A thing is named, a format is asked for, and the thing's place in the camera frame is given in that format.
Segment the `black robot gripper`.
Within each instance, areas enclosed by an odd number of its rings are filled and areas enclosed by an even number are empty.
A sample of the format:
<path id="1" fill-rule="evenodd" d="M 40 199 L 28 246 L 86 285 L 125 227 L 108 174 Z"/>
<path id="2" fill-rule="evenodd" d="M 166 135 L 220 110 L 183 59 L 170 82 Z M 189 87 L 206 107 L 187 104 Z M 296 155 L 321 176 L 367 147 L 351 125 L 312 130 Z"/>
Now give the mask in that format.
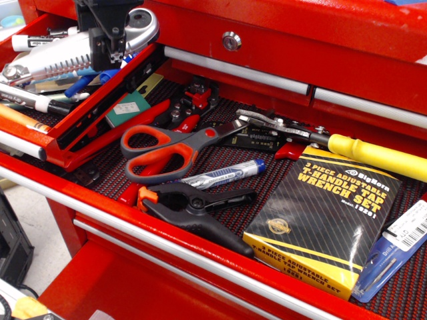
<path id="1" fill-rule="evenodd" d="M 143 5 L 139 0 L 74 1 L 80 31 L 89 30 L 91 67 L 104 71 L 123 59 L 128 13 Z"/>

